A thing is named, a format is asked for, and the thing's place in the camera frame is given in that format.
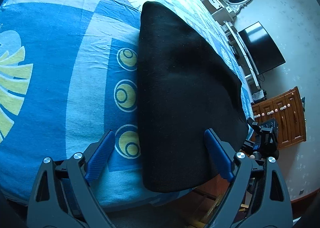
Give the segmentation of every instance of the cabinet handle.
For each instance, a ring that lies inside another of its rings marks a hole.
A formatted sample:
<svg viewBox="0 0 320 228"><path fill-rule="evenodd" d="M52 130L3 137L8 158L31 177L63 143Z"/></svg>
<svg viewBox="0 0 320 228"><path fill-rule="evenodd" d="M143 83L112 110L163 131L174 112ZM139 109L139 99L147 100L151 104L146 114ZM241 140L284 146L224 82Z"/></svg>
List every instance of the cabinet handle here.
<svg viewBox="0 0 320 228"><path fill-rule="evenodd" d="M294 123L297 123L297 117L296 117L296 112L293 111L293 116L294 116Z"/></svg>

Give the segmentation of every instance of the brown cabinet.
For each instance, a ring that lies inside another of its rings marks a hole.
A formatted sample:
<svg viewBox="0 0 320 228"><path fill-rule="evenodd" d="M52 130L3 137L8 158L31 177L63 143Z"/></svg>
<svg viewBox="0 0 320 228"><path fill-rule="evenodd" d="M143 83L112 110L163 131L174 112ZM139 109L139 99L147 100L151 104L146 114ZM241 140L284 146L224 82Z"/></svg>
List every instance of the brown cabinet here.
<svg viewBox="0 0 320 228"><path fill-rule="evenodd" d="M260 114L260 117L255 118L259 123L276 118L279 125L279 149L306 141L306 126L297 87L253 105L252 110L255 116Z"/></svg>

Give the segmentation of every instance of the bed sheet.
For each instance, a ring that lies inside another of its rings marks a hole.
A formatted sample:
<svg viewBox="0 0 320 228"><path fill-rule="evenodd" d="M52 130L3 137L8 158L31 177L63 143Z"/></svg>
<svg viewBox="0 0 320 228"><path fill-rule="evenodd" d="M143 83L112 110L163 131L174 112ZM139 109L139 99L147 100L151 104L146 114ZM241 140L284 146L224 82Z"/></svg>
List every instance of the bed sheet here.
<svg viewBox="0 0 320 228"><path fill-rule="evenodd" d="M44 157L69 158L116 134L92 189L105 210L189 192L144 188L136 118L140 14L158 1L186 21L244 83L220 26L200 0L4 0L0 7L0 186L28 200ZM252 117L242 88L245 115Z"/></svg>

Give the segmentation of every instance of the flat screen tv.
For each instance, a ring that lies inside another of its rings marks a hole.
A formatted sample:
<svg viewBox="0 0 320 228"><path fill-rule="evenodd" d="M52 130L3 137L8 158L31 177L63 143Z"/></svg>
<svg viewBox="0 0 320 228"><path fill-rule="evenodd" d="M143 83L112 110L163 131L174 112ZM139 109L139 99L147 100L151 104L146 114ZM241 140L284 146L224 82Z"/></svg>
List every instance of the flat screen tv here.
<svg viewBox="0 0 320 228"><path fill-rule="evenodd" d="M240 31L239 35L251 55L258 75L285 63L276 43L260 22Z"/></svg>

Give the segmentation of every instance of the folded black fabric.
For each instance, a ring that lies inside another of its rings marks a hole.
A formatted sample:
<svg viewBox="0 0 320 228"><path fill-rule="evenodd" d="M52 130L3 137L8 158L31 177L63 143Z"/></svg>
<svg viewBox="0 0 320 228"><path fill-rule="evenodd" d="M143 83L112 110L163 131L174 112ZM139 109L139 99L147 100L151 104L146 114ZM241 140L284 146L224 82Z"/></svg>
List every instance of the folded black fabric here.
<svg viewBox="0 0 320 228"><path fill-rule="evenodd" d="M212 128L241 148L248 125L238 77L203 37L157 2L142 8L137 77L145 187L180 191L217 175L203 135Z"/></svg>

